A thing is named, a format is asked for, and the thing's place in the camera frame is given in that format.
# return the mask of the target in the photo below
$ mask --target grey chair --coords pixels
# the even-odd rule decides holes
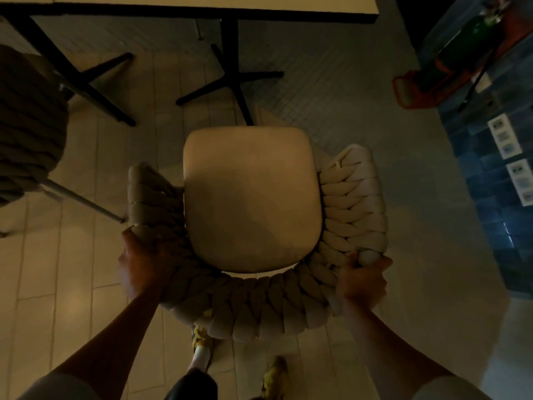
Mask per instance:
[[[0,46],[0,208],[28,191],[50,194],[52,190],[125,222],[48,178],[63,156],[68,105],[58,84],[45,78],[30,60]],[[0,232],[0,238],[6,235]]]

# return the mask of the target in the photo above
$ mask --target beige seat cushion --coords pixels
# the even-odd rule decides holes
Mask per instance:
[[[298,262],[318,242],[319,185],[300,129],[194,131],[183,166],[187,233],[207,263],[236,273],[270,271]]]

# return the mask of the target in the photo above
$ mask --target yellow sneaker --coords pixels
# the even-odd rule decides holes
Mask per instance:
[[[277,356],[263,376],[261,397],[266,400],[283,400],[288,388],[289,369],[287,368],[287,361],[285,358]]]
[[[196,324],[192,327],[192,353],[196,351],[196,347],[207,347],[210,351],[209,363],[207,364],[207,369],[211,366],[213,361],[214,345],[213,337],[207,334],[207,330],[203,327],[197,326]]]

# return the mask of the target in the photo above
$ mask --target blue tiled wall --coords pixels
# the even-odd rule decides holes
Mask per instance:
[[[473,16],[483,1],[457,0],[419,48],[424,64]],[[518,0],[533,20],[533,0]],[[505,165],[527,158],[533,168],[533,34],[517,44],[489,70],[492,85],[470,101],[460,114],[457,107],[470,84],[439,107],[454,155],[500,273],[516,296],[533,298],[533,206],[523,207]],[[503,160],[487,121],[507,113],[523,154]]]

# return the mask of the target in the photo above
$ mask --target black table base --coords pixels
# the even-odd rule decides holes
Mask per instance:
[[[244,99],[243,90],[240,87],[241,83],[247,81],[263,80],[267,78],[281,78],[282,71],[252,71],[241,73],[239,71],[239,29],[238,21],[233,18],[223,18],[220,20],[220,32],[222,34],[222,50],[216,44],[211,45],[211,49],[217,57],[220,66],[224,70],[224,75],[218,80],[210,82],[202,88],[193,91],[192,93],[179,98],[176,104],[181,106],[198,97],[209,94],[218,89],[229,87],[235,96],[235,100],[239,105],[240,111],[243,113],[243,118],[248,126],[254,126],[254,121],[250,115],[246,100]]]
[[[112,115],[119,122],[124,122],[129,126],[135,126],[136,123],[118,107],[116,107],[110,100],[100,94],[89,83],[101,76],[103,73],[111,70],[123,61],[133,58],[131,53],[124,53],[114,59],[92,67],[84,72],[79,72],[76,67],[61,53],[61,51],[54,45],[54,42],[44,33],[44,31],[35,23],[29,15],[15,15],[7,13],[4,18],[26,39],[31,46],[54,66],[58,73],[60,73],[65,80],[67,80],[73,87],[77,88],[90,99],[96,101],[106,113]],[[71,90],[64,90],[63,96],[69,100],[74,95]]]

